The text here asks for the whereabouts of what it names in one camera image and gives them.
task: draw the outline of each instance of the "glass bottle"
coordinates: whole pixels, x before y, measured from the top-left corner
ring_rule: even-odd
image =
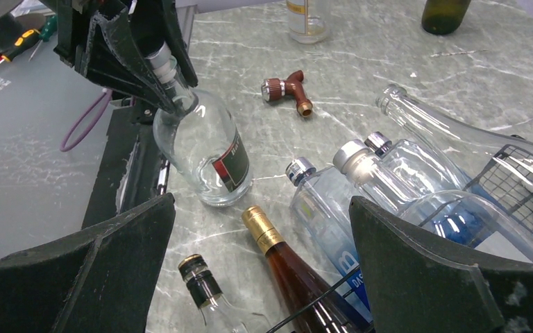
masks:
[[[258,206],[242,213],[242,221],[250,230],[271,267],[287,309],[294,314],[326,292],[330,285],[307,265],[281,237]],[[293,321],[302,333],[356,333],[369,323],[336,291],[316,302]]]
[[[487,199],[456,189],[419,196],[379,161],[360,140],[334,156],[334,166],[349,181],[404,221],[482,252],[533,263],[533,235]]]
[[[433,35],[447,35],[461,26],[471,0],[427,0],[422,28]]]
[[[441,152],[469,176],[465,190],[482,196],[533,233],[533,142],[472,127],[387,86],[381,112],[419,144]]]
[[[342,274],[358,266],[348,206],[356,188],[333,166],[317,171],[305,157],[291,161],[285,173],[297,187],[291,200],[291,212],[307,228],[334,267]],[[367,320],[372,321],[362,272],[358,270],[348,279],[356,295],[347,301]]]
[[[320,42],[330,35],[329,0],[287,0],[291,38],[301,44]]]
[[[444,154],[436,154],[415,142],[402,139],[393,144],[381,132],[374,132],[364,144],[381,157],[380,165],[420,196],[444,189],[463,189],[468,182]]]
[[[233,307],[200,255],[185,258],[178,270],[203,316],[207,333],[265,333],[271,324],[265,315]]]
[[[232,115],[219,97],[187,86],[166,44],[146,59],[176,106],[156,112],[158,147],[201,201],[234,203],[248,191],[252,175]]]

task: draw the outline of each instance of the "brown glass bottle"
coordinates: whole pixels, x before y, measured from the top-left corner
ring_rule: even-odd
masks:
[[[330,288],[291,249],[260,207],[252,206],[245,210],[242,221],[264,253],[291,314],[310,304]],[[353,333],[362,332],[369,326],[336,291],[295,318],[293,324],[298,333]]]
[[[453,33],[463,22],[471,0],[427,0],[422,28],[433,35]]]

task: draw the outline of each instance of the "marble table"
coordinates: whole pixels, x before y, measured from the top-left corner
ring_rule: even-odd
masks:
[[[374,106],[375,96],[398,83],[410,94],[480,128],[533,141],[533,19],[513,1],[475,0],[462,26],[437,37],[420,27],[424,0],[336,0],[330,38],[302,45],[287,35],[284,3],[198,15],[190,55],[200,86],[222,95],[239,128],[253,168],[253,186],[233,206],[204,206],[176,173],[169,188],[177,217],[149,311],[147,332],[200,332],[203,320],[177,271],[202,254],[231,303],[288,315],[263,255],[240,214],[260,205],[295,251],[330,283],[340,275],[307,230],[294,222],[294,187],[284,176],[292,158],[319,168],[346,141],[400,128]],[[302,69],[314,102],[301,119],[294,102],[261,99],[264,78]],[[281,332],[290,332],[290,327]]]

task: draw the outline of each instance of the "black and red label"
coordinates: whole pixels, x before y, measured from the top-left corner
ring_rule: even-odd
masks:
[[[217,161],[213,162],[213,167],[230,192],[235,191],[246,179],[250,161],[237,130],[234,142]]]

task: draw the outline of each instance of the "yellow and black screwdriver handle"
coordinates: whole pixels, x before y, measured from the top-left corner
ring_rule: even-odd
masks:
[[[32,48],[40,40],[40,32],[36,29],[26,31],[17,39],[14,47],[5,52],[1,57],[7,62],[12,62],[15,57]]]

